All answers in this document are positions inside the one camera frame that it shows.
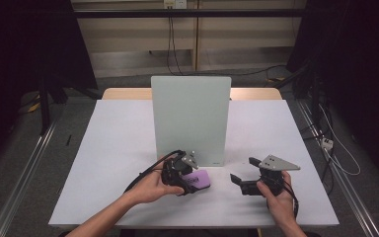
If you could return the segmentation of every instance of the gray carpet floor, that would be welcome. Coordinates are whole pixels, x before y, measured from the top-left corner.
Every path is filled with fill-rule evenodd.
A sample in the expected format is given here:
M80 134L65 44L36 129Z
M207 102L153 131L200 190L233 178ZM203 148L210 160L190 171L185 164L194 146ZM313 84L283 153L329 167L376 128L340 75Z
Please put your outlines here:
M227 70L220 71L220 73L236 74L255 71L259 70ZM271 86L272 82L266 81L266 78L285 77L287 75L289 73L283 68L274 68L268 73L233 75L231 76L232 87ZM150 75L99 79L98 84L100 88L96 91L97 93L103 93L109 87L150 87ZM61 229L48 226L47 223L75 159L96 103L74 90L67 89L66 92L69 96L67 104L50 105L53 114L62 111L60 121L57 123L54 134L49 140L38 168L28 185L23 201L18 206L6 236L57 236L63 232ZM282 88L280 92L283 99L287 101L299 130L307 127L308 124L298 107L297 101L292 96L290 85ZM34 92L29 93L23 100L27 101L33 95ZM379 171L375 168L365 149L354 141L353 134L350 133L346 124L337 114L336 108L332 108L331 113L334 118L334 130L337 137L354 154L361 167L360 175L350 176L349 178L379 229ZM16 185L38 142L40 129L39 111L20 115L0 152L0 210ZM311 136L311 133L308 131L302 135L308 137ZM305 140L305 144L317 171L322 174L326 162L316 140ZM340 147L336 146L336 148L336 155L342 161L343 166L353 171L355 164L351 162L345 151ZM331 174L328 173L324 181L328 190L331 181ZM336 180L334 180L334 188L329 194L329 198L341 224L327 228L304 227L304 229L319 233L322 236L366 236ZM276 228L266 228L262 232L264 236L282 236L282 233Z

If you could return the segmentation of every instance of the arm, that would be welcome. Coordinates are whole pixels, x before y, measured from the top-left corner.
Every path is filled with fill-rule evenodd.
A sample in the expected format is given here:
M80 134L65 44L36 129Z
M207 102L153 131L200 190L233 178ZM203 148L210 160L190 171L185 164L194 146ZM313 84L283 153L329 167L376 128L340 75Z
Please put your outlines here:
M156 169L161 169L163 162ZM155 201L164 195L179 195L181 187L166 186L162 183L160 171L153 171L109 206L78 226L67 236L103 236L132 207L140 203Z
M282 177L287 184L291 185L291 177L286 171L282 172ZM263 182L257 182L257 186L267 200L273 220L282 232L284 232L285 236L306 236L295 220L292 196L284 190L280 195L275 197L268 186Z

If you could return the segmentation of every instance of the hand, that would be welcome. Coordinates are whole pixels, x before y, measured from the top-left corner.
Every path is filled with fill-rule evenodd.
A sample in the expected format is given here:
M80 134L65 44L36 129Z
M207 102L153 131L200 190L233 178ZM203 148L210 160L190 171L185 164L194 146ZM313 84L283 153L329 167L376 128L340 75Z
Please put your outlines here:
M282 178L291 186L291 177L286 171L282 171ZM305 236L295 220L293 197L291 194L286 190L283 190L281 194L275 197L269 187L261 181L257 182L257 187L267 200L273 220L276 225L282 229L285 235Z
M155 201L165 195L181 195L184 189L177 186L167 186L162 183L161 173L163 162L159 163L154 170L139 181L125 195L130 196L134 204Z

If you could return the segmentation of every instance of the white cable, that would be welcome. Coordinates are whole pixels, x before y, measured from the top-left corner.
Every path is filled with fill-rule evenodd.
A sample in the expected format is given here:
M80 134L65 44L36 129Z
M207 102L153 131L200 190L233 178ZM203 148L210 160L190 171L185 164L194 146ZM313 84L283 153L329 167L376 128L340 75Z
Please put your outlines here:
M361 173L361 167L359 166L358 162L356 161L355 157L346 149L346 147L341 143L341 141L338 139L337 135L335 134L334 130L332 129L331 123L329 122L328 117L326 116L325 110L322 108L322 105L319 104L320 109L323 112L323 115L325 116L326 121L328 122L329 129L331 130L332 134L334 135L334 138L337 140L337 142L340 143L340 145L343 147L343 149L349 154L349 156L352 158L353 162L355 162L356 167L358 168L358 172L356 173L351 173L347 170L345 170L339 162L337 162L332 156L329 154L328 150L326 148L323 148L326 153L328 154L328 157L334 162L336 166L338 166L344 173L352 175L352 176L357 176Z

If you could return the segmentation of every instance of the table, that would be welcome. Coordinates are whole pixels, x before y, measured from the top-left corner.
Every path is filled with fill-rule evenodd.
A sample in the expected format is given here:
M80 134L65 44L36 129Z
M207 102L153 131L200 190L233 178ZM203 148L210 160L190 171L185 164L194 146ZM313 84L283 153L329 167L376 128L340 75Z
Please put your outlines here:
M73 227L120 196L125 187L155 162L150 89L108 89L98 101L50 225ZM131 93L132 98L125 98ZM275 100L237 101L243 98ZM141 204L116 225L121 228L257 228L274 222L262 197L244 197L229 174L258 178L248 157L273 154L301 167L290 172L300 201L300 225L339 224L334 209L301 139L286 102L274 89L232 89L224 167L202 167L209 189L184 197L167 196Z

